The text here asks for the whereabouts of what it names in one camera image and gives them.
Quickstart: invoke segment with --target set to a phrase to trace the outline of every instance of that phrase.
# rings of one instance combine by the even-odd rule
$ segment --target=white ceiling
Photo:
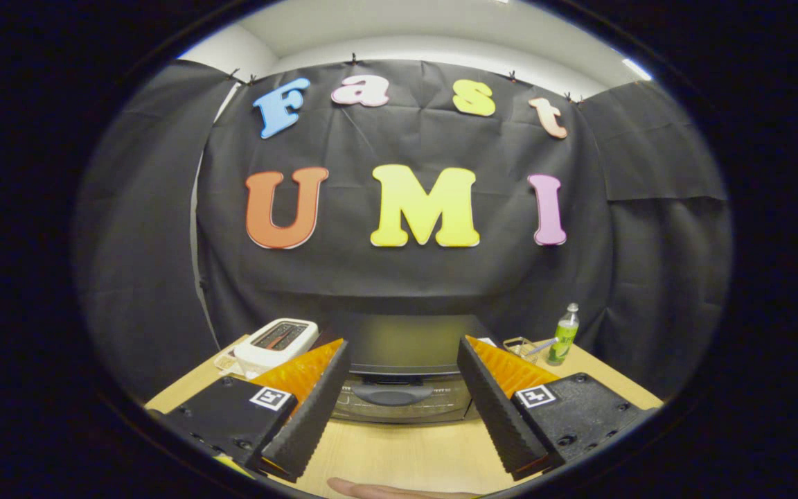
[[[279,58],[344,40],[439,35],[553,60],[608,88],[639,79],[621,63],[621,54],[520,0],[284,0],[240,25]]]

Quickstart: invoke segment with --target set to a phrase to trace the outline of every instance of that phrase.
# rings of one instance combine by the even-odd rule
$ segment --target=letter u
[[[297,215],[288,227],[276,227],[272,214],[276,186],[282,183],[283,175],[278,171],[262,171],[245,181],[248,187],[245,227],[257,246],[290,250],[313,236],[319,214],[319,186],[328,179],[328,170],[318,166],[301,168],[291,178],[298,184]]]

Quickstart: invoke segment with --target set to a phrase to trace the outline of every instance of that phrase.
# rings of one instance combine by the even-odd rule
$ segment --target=letter m
[[[371,233],[374,246],[405,246],[408,234],[402,230],[402,214],[418,244],[427,244],[440,216],[443,224],[436,233],[440,246],[479,244],[479,233],[472,226],[470,189],[476,181],[472,171],[446,168],[430,193],[403,164],[384,164],[372,174],[380,181],[380,225]]]

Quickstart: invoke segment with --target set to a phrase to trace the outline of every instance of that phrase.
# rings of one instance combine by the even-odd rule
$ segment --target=colorful foam letter
[[[254,107],[260,108],[263,116],[263,130],[260,131],[260,138],[266,139],[282,132],[282,130],[297,123],[297,113],[289,113],[288,108],[299,110],[303,105],[303,96],[300,89],[310,86],[307,78],[298,78],[294,82],[285,83],[278,89],[260,96],[254,101]]]
[[[563,244],[566,241],[565,231],[560,221],[560,181],[549,175],[531,175],[529,184],[535,187],[538,199],[538,231],[535,232],[535,243]]]
[[[360,75],[345,78],[344,86],[332,92],[332,100],[338,104],[362,104],[377,107],[387,104],[387,87],[390,82],[382,76]]]
[[[491,116],[495,113],[495,102],[491,100],[491,88],[482,82],[457,80],[452,86],[455,96],[452,100],[461,113]]]
[[[328,170],[321,167],[301,168],[291,176],[298,184],[297,215],[289,227],[273,225],[273,197],[283,176],[278,171],[262,171],[245,181],[248,187],[248,208],[245,227],[248,237],[257,246],[288,250],[306,243],[316,230],[319,211],[319,185],[328,179]]]
[[[418,244],[427,244],[440,215],[443,225],[436,233],[440,246],[479,244],[479,233],[472,226],[470,187],[476,181],[472,171],[446,168],[429,195],[403,164],[384,164],[371,174],[380,181],[380,226],[371,233],[374,246],[405,246],[408,234],[402,230],[402,214]]]
[[[547,133],[557,139],[564,139],[568,136],[568,130],[556,123],[556,117],[562,116],[562,113],[556,107],[552,107],[550,101],[543,97],[532,98],[529,101],[529,105],[538,111],[541,126],[544,127],[544,130],[547,130]]]

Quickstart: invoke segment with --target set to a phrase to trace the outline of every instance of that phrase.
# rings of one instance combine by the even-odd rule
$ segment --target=black cloth
[[[337,105],[348,76],[383,76],[383,107]],[[297,124],[266,140],[254,101],[310,79]],[[493,116],[456,110],[452,85],[484,82]],[[545,132],[529,99],[561,111],[566,139]],[[374,247],[381,164],[411,167],[424,189],[447,167],[476,174],[477,247]],[[245,179],[285,176],[273,221],[294,220],[291,174],[322,166],[319,223],[307,243],[263,249],[245,229]],[[537,246],[534,190],[558,191],[567,242]],[[292,70],[242,88],[213,128],[199,173],[199,265],[222,344],[278,317],[327,324],[340,310],[472,313],[497,338],[550,338],[570,302],[576,343],[666,397],[703,354],[731,262],[729,212],[718,167],[684,110],[651,83],[631,83],[576,105],[545,89],[481,70],[418,61],[371,61]],[[408,227],[403,220],[403,228]]]
[[[382,107],[337,105],[346,76],[390,82]],[[298,77],[298,123],[261,139],[254,101]],[[456,110],[453,82],[484,82],[493,116]],[[190,193],[197,162],[200,286],[219,345],[279,317],[327,326],[338,312],[476,315],[498,339],[550,338],[570,302],[576,343],[666,398],[690,375],[718,322],[732,256],[729,205],[709,148],[684,110],[649,82],[575,104],[468,67],[419,61],[297,69],[242,86],[178,62],[142,89],[101,141],[80,196],[76,272],[102,357],[148,398],[218,348],[193,285]],[[566,139],[529,99],[561,111]],[[374,247],[380,183],[405,164],[425,190],[449,167],[476,174],[476,247]],[[298,168],[328,168],[317,229],[295,249],[247,235],[245,180],[285,176],[273,221],[294,221]],[[537,246],[532,174],[557,177],[566,243]],[[402,221],[403,229],[408,230]]]
[[[98,354],[142,401],[218,351],[194,285],[190,193],[232,85],[193,62],[162,69],[108,127],[80,189],[80,303]]]

